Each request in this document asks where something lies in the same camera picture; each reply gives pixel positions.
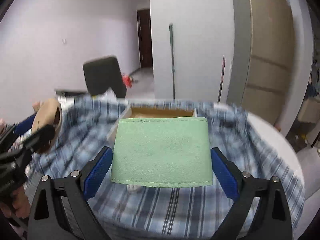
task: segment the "cardboard box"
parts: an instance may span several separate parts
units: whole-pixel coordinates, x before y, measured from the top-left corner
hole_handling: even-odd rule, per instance
[[[115,143],[119,120],[122,118],[175,118],[188,116],[197,116],[196,110],[186,111],[181,109],[157,109],[153,107],[128,106],[110,129],[107,140],[110,143]]]

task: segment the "doorway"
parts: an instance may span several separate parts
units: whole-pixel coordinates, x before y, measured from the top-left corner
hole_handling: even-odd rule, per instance
[[[150,9],[137,11],[141,68],[153,67]]]

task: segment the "beige cabinet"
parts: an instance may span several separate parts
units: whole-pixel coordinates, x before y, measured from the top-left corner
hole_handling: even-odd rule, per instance
[[[288,0],[233,0],[235,48],[227,103],[274,124],[289,89],[294,28]]]

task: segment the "green wallet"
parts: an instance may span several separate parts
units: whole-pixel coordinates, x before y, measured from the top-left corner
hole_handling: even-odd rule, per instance
[[[112,182],[146,187],[212,185],[204,117],[121,119],[113,152]]]

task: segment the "silver bolt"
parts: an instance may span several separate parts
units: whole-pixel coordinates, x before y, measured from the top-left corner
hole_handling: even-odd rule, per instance
[[[72,176],[72,177],[78,177],[79,174],[80,174],[79,171],[73,171],[73,172],[71,172],[71,176]]]
[[[243,171],[242,176],[244,176],[245,178],[249,178],[249,177],[251,177],[251,174],[247,171]]]
[[[273,180],[273,182],[279,182],[280,181],[279,177],[277,177],[277,176],[273,176],[272,180]]]
[[[49,176],[48,176],[48,175],[44,175],[44,176],[41,178],[42,181],[47,181],[48,179],[49,179]]]

